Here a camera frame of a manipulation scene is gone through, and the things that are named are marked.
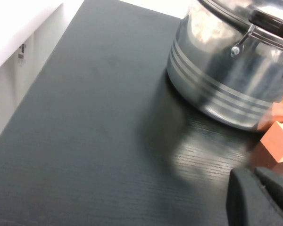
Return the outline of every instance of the black table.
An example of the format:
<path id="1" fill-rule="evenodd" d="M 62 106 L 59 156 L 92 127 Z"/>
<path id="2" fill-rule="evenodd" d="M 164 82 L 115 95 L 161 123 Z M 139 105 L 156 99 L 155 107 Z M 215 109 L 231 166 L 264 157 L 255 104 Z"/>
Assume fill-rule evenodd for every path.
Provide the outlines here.
<path id="1" fill-rule="evenodd" d="M 227 224 L 229 172 L 251 166 L 260 135 L 177 94 L 165 66 L 178 24 L 83 3 L 0 136 L 0 225 Z"/>

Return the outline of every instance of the metal clip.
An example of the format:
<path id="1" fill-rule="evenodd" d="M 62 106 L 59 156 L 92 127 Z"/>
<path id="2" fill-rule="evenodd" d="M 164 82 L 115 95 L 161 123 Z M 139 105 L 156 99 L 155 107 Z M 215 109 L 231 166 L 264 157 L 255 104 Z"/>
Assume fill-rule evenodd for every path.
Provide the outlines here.
<path id="1" fill-rule="evenodd" d="M 243 36 L 243 38 L 236 45 L 234 45 L 232 47 L 232 49 L 231 49 L 231 57 L 235 58 L 235 57 L 239 56 L 243 52 L 243 49 L 244 49 L 243 44 L 246 41 L 246 39 L 253 34 L 255 28 L 256 28 L 256 26 L 254 24 L 252 24 L 250 26 L 249 30 Z"/>

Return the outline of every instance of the glossy tabletop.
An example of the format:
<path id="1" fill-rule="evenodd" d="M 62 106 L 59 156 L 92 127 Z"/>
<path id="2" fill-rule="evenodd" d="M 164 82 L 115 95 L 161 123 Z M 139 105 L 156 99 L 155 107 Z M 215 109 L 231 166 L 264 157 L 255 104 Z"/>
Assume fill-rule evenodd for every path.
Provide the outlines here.
<path id="1" fill-rule="evenodd" d="M 165 71 L 179 19 L 85 0 L 0 136 L 0 225 L 227 224 L 233 167 L 283 175 L 260 135 L 188 105 Z"/>

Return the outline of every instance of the pot lid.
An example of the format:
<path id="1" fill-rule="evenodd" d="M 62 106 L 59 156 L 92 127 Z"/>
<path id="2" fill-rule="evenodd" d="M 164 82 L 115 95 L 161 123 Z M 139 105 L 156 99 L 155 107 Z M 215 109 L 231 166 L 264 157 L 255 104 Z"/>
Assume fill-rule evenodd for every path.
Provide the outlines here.
<path id="1" fill-rule="evenodd" d="M 283 0 L 207 0 L 207 2 L 245 24 L 250 24 L 249 16 L 255 9 L 283 20 Z"/>
<path id="2" fill-rule="evenodd" d="M 254 36 L 283 49 L 283 0 L 198 1 L 242 33 L 255 26 Z"/>

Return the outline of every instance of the stainless steel pot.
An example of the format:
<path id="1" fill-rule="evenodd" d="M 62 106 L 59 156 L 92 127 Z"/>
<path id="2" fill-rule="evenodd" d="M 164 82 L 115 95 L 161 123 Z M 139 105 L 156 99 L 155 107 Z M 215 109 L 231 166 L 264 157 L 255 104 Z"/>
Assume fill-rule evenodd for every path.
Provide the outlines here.
<path id="1" fill-rule="evenodd" d="M 283 0 L 195 0 L 181 20 L 167 71 L 213 118 L 245 130 L 283 97 Z"/>

